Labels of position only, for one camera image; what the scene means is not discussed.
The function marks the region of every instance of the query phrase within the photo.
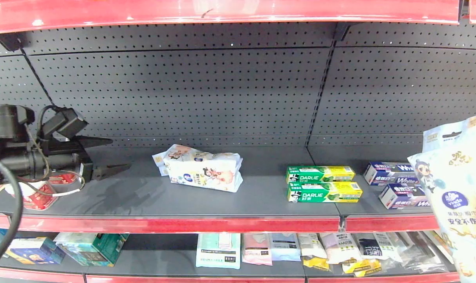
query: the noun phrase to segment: facial tissue package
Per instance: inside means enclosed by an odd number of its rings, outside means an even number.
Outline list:
[[[267,233],[244,233],[242,261],[253,265],[273,265]]]
[[[240,269],[240,234],[200,233],[196,267]]]
[[[236,192],[243,181],[239,172],[243,158],[237,153],[212,154],[172,145],[152,158],[161,176],[170,176],[175,184]]]
[[[462,283],[476,282],[476,115],[423,133],[408,158],[425,189]]]
[[[273,260],[301,261],[301,249],[295,233],[271,233],[269,236]]]

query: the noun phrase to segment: tissue pack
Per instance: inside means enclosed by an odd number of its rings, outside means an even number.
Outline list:
[[[379,195],[379,199],[387,209],[430,206],[419,184],[388,184]]]
[[[200,233],[196,267],[240,269],[240,234]]]
[[[212,154],[172,145],[152,158],[161,176],[170,176],[175,184],[236,192],[243,181],[239,172],[243,159],[237,153]]]
[[[84,266],[114,266],[123,247],[118,233],[59,233],[57,246]]]
[[[310,183],[351,181],[355,172],[349,166],[289,166],[287,183]]]
[[[389,183],[419,183],[414,168],[409,163],[369,162],[364,178],[371,186],[386,186]]]
[[[362,190],[356,182],[319,184],[288,184],[287,199],[291,202],[358,202]]]
[[[65,256],[48,237],[14,239],[6,253],[25,265],[59,265]]]

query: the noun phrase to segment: blue box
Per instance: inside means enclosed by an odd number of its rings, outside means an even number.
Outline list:
[[[387,209],[430,206],[425,191],[418,184],[388,184],[379,199]]]
[[[419,184],[414,168],[409,163],[369,162],[364,178],[371,186],[390,183]]]
[[[26,265],[59,265],[65,253],[48,237],[14,239],[7,252]]]

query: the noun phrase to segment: white package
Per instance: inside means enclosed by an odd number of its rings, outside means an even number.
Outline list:
[[[301,261],[301,249],[295,233],[271,233],[272,260]]]
[[[327,258],[326,251],[319,241],[316,233],[298,233],[297,239],[301,246],[302,256],[316,256],[319,258]]]
[[[391,243],[386,233],[356,233],[360,254],[365,259],[380,259],[402,262],[396,247]]]
[[[362,260],[358,246],[349,233],[321,233],[320,239],[330,265]]]
[[[161,176],[170,176],[172,183],[236,192],[243,181],[239,172],[243,158],[237,153],[212,154],[172,145],[152,158]]]

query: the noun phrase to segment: plastic package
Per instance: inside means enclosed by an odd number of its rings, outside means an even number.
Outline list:
[[[364,259],[392,259],[402,262],[397,249],[392,245],[386,233],[355,233],[360,254]]]
[[[242,261],[253,265],[273,265],[267,233],[244,233]]]
[[[153,155],[161,176],[170,181],[202,188],[236,192],[242,184],[242,158],[237,153],[212,154],[183,145],[172,145]]]
[[[240,234],[200,233],[196,267],[240,269]]]
[[[272,260],[301,261],[301,249],[295,233],[271,233]]]
[[[396,232],[402,242],[399,244],[402,266],[419,273],[448,272],[434,246],[429,244],[420,232]]]
[[[23,207],[26,209],[45,211],[46,209],[50,208],[50,206],[52,206],[58,199],[58,197],[53,197],[51,195],[42,195],[24,183],[19,184],[23,194]],[[40,181],[30,184],[42,192],[55,193],[55,190],[51,184],[48,183],[48,181]],[[14,196],[13,187],[10,184],[5,184],[4,189],[8,194]]]
[[[327,254],[315,233],[298,233],[303,265],[316,269],[330,271]]]
[[[354,263],[362,260],[360,251],[349,233],[321,233],[320,239],[326,249],[328,263]]]
[[[425,188],[462,283],[476,282],[476,116],[423,133],[408,158]]]

